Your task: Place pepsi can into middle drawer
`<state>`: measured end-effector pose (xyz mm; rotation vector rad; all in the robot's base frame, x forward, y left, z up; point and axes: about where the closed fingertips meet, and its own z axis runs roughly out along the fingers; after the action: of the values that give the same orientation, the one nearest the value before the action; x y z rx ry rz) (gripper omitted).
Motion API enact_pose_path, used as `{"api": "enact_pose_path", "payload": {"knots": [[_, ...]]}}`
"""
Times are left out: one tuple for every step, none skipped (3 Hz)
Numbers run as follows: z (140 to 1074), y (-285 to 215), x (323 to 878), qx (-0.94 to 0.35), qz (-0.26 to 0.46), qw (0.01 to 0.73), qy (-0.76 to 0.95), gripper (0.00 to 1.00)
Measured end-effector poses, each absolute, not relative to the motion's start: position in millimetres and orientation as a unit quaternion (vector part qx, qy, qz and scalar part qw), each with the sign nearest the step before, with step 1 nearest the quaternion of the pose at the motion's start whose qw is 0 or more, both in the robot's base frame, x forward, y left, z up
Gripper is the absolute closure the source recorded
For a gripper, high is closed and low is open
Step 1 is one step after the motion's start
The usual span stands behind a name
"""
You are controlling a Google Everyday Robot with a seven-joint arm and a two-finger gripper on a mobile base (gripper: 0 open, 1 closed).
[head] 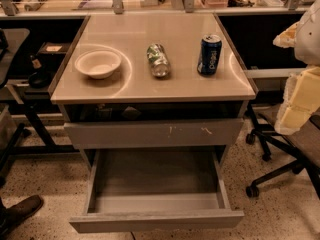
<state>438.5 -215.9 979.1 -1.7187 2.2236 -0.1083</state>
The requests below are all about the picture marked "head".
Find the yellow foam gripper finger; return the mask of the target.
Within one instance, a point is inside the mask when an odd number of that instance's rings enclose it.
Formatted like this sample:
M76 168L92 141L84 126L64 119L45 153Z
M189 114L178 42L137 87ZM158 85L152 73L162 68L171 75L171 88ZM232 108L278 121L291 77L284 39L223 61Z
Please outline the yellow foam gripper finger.
M297 30L298 23L292 24L286 30L277 35L273 44L280 48L290 48L295 46L295 36Z
M300 130L320 107L320 67L308 67L292 74L285 86L274 128L277 133L292 135Z

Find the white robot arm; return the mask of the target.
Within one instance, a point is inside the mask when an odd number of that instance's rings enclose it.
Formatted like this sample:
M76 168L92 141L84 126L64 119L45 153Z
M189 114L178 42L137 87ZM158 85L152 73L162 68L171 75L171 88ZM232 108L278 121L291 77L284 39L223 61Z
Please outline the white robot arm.
M320 9L314 3L299 22L277 35L273 44L294 48L295 58L307 67L286 81L275 130L284 135L299 131L320 107Z

